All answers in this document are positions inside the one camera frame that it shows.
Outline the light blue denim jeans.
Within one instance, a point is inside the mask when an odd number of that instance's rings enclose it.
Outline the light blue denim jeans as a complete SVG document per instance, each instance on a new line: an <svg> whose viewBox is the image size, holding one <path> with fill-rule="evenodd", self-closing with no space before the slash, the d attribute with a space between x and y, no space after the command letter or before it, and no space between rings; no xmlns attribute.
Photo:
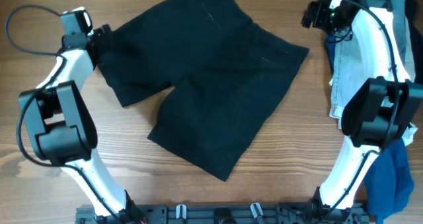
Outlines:
<svg viewBox="0 0 423 224"><path fill-rule="evenodd" d="M408 74L410 80L414 81L416 73L412 59L408 21L405 15L405 0L391 0L391 2L393 4L393 34L399 51L398 58L402 62L397 66L397 74L400 81L404 80L405 74ZM327 44L327 50L330 64L333 66L329 116L339 120L344 107L369 75L362 65L356 37L338 44Z"/></svg>

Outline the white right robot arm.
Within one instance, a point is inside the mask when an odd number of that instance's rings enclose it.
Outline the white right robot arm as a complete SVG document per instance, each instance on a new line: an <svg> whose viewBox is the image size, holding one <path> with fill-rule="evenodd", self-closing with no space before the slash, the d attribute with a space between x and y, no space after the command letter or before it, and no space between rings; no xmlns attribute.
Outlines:
<svg viewBox="0 0 423 224"><path fill-rule="evenodd" d="M333 49L331 116L344 134L328 178L302 212L315 223L345 223L363 217L356 192L394 145L411 143L412 118L422 86L407 73L395 39L392 0L318 0L309 4L305 28L324 30Z"/></svg>

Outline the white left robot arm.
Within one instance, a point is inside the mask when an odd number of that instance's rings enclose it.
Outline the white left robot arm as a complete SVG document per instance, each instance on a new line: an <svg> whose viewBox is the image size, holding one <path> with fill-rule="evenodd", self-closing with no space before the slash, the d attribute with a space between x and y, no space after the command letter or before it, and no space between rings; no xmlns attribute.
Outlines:
<svg viewBox="0 0 423 224"><path fill-rule="evenodd" d="M145 223L96 149L95 124L81 90L95 70L92 20L84 7L58 14L64 35L56 65L35 89L19 95L17 143L25 158L71 176L93 204L92 223Z"/></svg>

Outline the blue garment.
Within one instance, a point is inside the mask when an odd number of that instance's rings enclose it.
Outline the blue garment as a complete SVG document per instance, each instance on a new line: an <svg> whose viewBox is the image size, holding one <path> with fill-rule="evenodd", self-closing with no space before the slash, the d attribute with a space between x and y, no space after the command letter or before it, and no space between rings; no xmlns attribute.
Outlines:
<svg viewBox="0 0 423 224"><path fill-rule="evenodd" d="M325 46L335 44L334 36L327 35ZM394 141L370 166L364 177L367 191L367 212L376 223L402 211L414 189L406 146Z"/></svg>

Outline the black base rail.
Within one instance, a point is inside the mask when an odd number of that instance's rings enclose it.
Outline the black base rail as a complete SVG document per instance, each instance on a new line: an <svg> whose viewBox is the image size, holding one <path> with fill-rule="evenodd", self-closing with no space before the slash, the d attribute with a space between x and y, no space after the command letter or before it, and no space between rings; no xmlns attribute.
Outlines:
<svg viewBox="0 0 423 224"><path fill-rule="evenodd" d="M336 209L323 219L306 219L306 203L279 203L277 205L195 205L180 204L139 205L147 222L152 224L207 224L207 223L348 223L370 224L371 217L363 203L354 204L350 209Z"/></svg>

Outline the black shorts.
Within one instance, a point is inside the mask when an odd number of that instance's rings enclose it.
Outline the black shorts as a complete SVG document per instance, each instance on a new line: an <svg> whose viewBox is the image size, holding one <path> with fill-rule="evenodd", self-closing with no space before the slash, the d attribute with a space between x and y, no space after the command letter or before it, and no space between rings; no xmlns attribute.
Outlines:
<svg viewBox="0 0 423 224"><path fill-rule="evenodd" d="M124 107L170 89L148 138L227 180L308 51L234 0L166 0L113 30L98 68Z"/></svg>

